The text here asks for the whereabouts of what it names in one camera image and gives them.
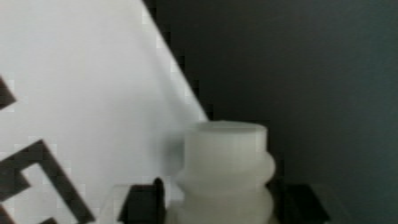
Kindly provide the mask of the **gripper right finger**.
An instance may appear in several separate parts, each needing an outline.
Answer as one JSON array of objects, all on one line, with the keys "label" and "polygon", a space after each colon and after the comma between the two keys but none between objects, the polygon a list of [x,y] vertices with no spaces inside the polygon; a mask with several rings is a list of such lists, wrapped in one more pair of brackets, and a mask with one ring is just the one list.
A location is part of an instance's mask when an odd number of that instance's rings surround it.
[{"label": "gripper right finger", "polygon": [[330,215],[307,184],[273,182],[275,217],[280,224],[328,224]]}]

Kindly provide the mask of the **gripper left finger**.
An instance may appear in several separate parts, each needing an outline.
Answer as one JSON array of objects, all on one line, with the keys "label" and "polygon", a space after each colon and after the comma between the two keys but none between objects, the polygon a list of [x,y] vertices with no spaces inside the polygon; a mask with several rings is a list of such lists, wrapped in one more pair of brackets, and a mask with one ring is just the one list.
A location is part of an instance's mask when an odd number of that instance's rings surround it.
[{"label": "gripper left finger", "polygon": [[117,185],[104,200],[95,224],[165,224],[165,186],[156,177],[147,184]]}]

